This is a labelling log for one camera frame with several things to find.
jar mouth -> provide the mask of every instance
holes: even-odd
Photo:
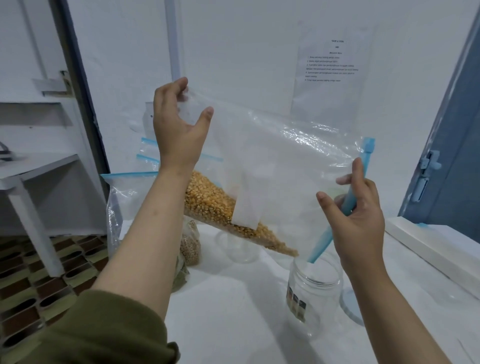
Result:
[[[332,262],[333,257],[324,255],[315,264],[301,258],[293,260],[295,272],[305,283],[318,288],[331,288],[339,284],[342,274],[340,264]]]

jar label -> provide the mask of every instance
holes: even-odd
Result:
[[[290,282],[287,286],[287,306],[291,313],[300,320],[305,322],[305,310],[307,309],[307,303],[302,301],[298,296],[293,292],[290,287]]]

table leg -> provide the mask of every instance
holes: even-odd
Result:
[[[60,277],[65,270],[23,182],[20,181],[6,192],[48,275]]]

printed instructions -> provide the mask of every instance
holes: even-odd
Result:
[[[372,29],[300,26],[291,114],[351,131],[368,71]]]

person's left hand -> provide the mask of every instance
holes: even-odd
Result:
[[[190,176],[207,137],[213,108],[203,110],[195,125],[182,120],[177,98],[182,97],[187,83],[187,78],[182,77],[155,90],[153,127],[160,149],[161,170],[174,170]]]

